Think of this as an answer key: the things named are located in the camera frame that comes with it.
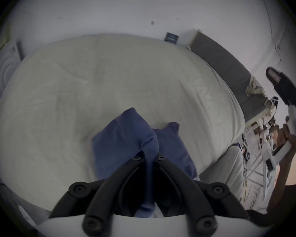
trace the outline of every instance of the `white chair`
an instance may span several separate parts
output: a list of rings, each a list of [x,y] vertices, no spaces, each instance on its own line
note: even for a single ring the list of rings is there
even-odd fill
[[[273,189],[273,183],[275,180],[275,171],[273,171],[272,173],[270,173],[267,169],[266,163],[263,161],[262,159],[262,152],[264,150],[267,150],[267,143],[269,143],[266,140],[266,135],[263,135],[262,138],[262,149],[259,151],[258,156],[256,157],[256,159],[254,160],[254,162],[250,165],[250,167],[247,169],[247,175],[245,176],[245,180],[250,180],[251,182],[253,182],[254,184],[260,186],[263,188],[263,195],[262,195],[262,200],[264,201],[268,192]],[[257,172],[256,169],[260,164],[263,164],[263,174],[260,172]],[[263,177],[263,184],[260,184],[252,179],[249,178],[249,176],[251,176],[253,173],[262,176]]]

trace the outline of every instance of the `cable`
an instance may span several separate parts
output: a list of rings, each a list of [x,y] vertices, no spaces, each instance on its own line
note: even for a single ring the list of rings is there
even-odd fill
[[[276,44],[275,44],[275,42],[274,42],[274,40],[273,40],[273,33],[272,33],[272,26],[271,26],[271,19],[270,19],[270,15],[269,15],[269,10],[267,9],[267,6],[266,6],[266,3],[265,3],[265,1],[263,0],[263,2],[264,2],[264,6],[265,6],[265,8],[266,8],[266,12],[267,12],[267,16],[268,16],[268,18],[269,18],[269,23],[270,23],[270,30],[271,30],[271,39],[272,39],[272,42],[273,42],[273,44],[275,45],[275,51],[276,51],[276,53],[278,54],[278,56],[280,57],[280,61],[282,60],[282,57],[280,56],[280,54],[278,53],[278,51],[277,51],[277,49],[276,49]]]

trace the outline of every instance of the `person's hand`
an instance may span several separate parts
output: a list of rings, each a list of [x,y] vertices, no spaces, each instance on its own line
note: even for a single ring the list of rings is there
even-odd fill
[[[296,153],[296,136],[290,134],[287,124],[283,125],[283,128],[278,132],[277,146],[284,145],[287,141],[292,145],[287,155],[280,161],[280,168],[290,168],[293,157]]]

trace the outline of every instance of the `bed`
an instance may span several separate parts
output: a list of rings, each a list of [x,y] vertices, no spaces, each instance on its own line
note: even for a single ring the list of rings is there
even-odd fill
[[[178,122],[203,172],[266,108],[265,99],[245,95],[251,75],[230,53],[201,33],[190,46],[99,34],[27,56],[0,100],[2,182],[51,211],[70,184],[97,180],[91,138],[130,107],[153,128]],[[224,68],[237,71],[238,84]]]

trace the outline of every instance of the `screw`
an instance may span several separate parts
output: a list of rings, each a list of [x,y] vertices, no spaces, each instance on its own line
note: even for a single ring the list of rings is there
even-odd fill
[[[78,185],[78,186],[76,186],[75,188],[74,188],[74,191],[76,192],[76,193],[79,193],[79,192],[81,192],[81,191],[84,191],[86,188],[84,187],[84,186],[82,186],[82,185]]]
[[[135,156],[132,158],[133,160],[141,160],[141,158],[139,156]]]
[[[219,187],[219,186],[214,187],[213,190],[215,193],[222,193],[223,192],[223,188]]]
[[[94,233],[100,233],[103,231],[103,223],[100,219],[97,218],[87,219],[86,227],[89,231],[92,231]]]
[[[203,217],[196,223],[196,230],[203,234],[212,233],[217,229],[217,223],[214,217]]]

